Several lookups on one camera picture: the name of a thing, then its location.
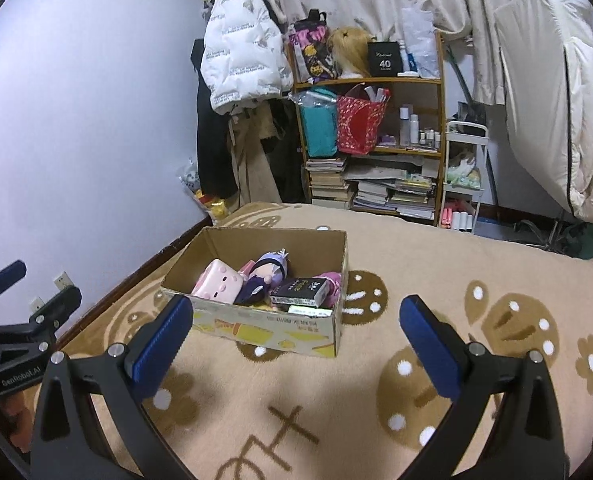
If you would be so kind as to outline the pink square face plush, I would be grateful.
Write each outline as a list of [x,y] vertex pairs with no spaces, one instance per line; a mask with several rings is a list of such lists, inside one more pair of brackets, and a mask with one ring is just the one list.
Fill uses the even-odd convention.
[[213,259],[201,273],[190,295],[221,304],[234,304],[246,279],[222,260]]

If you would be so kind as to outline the pink packaged cloth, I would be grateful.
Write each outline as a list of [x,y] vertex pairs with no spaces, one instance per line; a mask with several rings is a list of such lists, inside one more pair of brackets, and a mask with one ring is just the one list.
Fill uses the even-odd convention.
[[249,260],[247,263],[245,263],[238,271],[238,273],[243,276],[244,278],[247,278],[250,273],[252,272],[253,268],[255,266],[255,261],[254,260]]

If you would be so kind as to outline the purple haired doll plush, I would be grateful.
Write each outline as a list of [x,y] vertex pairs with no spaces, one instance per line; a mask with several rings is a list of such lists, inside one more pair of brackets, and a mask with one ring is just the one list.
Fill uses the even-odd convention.
[[289,252],[283,248],[261,255],[234,303],[251,307],[264,302],[269,292],[288,277],[288,256]]

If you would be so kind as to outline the black face mask box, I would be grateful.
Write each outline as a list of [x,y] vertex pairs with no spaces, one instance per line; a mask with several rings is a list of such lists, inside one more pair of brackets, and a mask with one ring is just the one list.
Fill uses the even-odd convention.
[[329,292],[325,278],[292,278],[272,289],[269,299],[275,306],[320,307]]

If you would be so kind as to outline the pink fuzzy plush toy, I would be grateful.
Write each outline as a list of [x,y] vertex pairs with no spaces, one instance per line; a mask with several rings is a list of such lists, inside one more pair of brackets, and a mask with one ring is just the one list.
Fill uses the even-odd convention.
[[339,272],[330,271],[317,275],[317,278],[325,280],[328,284],[327,296],[321,304],[321,307],[332,309],[341,294],[342,276]]

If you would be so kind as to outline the green tissue pack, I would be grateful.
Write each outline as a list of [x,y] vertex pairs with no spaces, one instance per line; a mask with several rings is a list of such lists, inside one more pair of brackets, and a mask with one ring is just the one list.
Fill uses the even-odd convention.
[[333,315],[333,309],[290,306],[288,308],[288,313],[292,315],[307,316],[308,318],[329,318],[329,316]]

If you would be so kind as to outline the open cardboard box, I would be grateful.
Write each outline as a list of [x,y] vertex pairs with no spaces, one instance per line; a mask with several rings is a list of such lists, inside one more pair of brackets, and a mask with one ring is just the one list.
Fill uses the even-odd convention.
[[332,359],[347,290],[347,233],[206,228],[162,287],[191,300],[202,333]]

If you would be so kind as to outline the plastic bag of toys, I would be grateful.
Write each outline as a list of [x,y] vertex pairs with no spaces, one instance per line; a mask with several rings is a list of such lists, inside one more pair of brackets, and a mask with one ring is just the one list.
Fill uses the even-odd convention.
[[228,210],[224,201],[202,191],[198,165],[192,158],[177,171],[177,179],[182,183],[185,192],[201,206],[214,224],[227,218]]

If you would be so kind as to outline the black hanging coat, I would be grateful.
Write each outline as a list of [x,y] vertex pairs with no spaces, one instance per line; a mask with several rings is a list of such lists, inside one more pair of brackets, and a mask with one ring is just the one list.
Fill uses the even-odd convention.
[[211,105],[211,91],[201,73],[204,53],[202,38],[194,40],[190,62],[197,73],[197,155],[198,174],[205,195],[226,200],[238,192],[230,151],[229,117],[219,115]]

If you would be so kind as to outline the beige trench coat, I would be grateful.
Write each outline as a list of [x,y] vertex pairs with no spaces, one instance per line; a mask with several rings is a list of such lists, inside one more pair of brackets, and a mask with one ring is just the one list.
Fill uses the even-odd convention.
[[262,141],[277,139],[272,111],[266,103],[247,108],[229,121],[229,151],[237,192],[229,199],[235,210],[249,203],[280,203],[281,198]]

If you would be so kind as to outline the teal gift bag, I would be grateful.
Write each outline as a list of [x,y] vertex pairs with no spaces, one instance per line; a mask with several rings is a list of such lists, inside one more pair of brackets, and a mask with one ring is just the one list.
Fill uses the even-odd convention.
[[337,154],[338,96],[327,89],[315,88],[295,93],[305,136],[307,155],[331,157]]

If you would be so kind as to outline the blonde wig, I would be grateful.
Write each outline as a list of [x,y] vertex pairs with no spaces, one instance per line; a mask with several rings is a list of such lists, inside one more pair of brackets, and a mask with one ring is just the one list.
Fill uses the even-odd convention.
[[328,47],[335,61],[338,78],[368,77],[368,44],[373,36],[357,27],[336,28],[328,38]]

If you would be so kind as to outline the lower wall socket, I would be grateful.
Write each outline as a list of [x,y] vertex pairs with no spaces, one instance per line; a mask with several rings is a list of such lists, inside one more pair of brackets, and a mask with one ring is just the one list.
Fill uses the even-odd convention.
[[40,297],[35,297],[31,303],[30,303],[30,311],[32,313],[37,312],[43,305],[45,304],[45,301],[42,300],[42,298]]

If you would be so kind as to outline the wall socket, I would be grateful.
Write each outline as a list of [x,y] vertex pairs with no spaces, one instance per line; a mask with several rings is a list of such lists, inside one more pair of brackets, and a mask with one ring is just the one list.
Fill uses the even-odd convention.
[[30,311],[32,313],[37,312],[43,305],[45,304],[45,301],[42,300],[42,298],[40,297],[35,297],[31,303],[30,303]]
[[62,271],[55,279],[54,284],[57,286],[57,289],[63,290],[70,286],[73,286],[73,282],[65,271]]

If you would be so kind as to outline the upper wall socket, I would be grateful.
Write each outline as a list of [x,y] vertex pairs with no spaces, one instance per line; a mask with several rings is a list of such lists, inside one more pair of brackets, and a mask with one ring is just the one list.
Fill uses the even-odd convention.
[[70,286],[73,286],[73,282],[65,271],[62,271],[55,279],[54,284],[57,286],[57,289],[63,290]]

